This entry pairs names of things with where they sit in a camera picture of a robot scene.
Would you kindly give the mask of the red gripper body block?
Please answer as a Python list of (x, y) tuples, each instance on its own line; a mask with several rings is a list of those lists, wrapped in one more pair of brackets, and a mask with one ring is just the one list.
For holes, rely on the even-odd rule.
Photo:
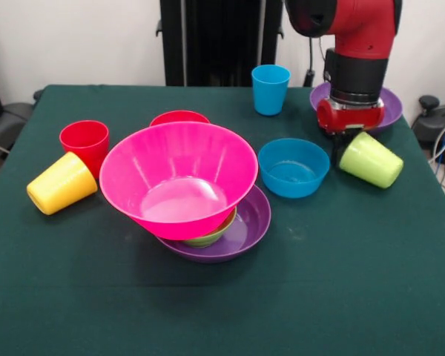
[(382, 122), (385, 108), (381, 100), (374, 106), (342, 105), (321, 99), (316, 107), (318, 125), (328, 134), (342, 134), (351, 129), (370, 130)]

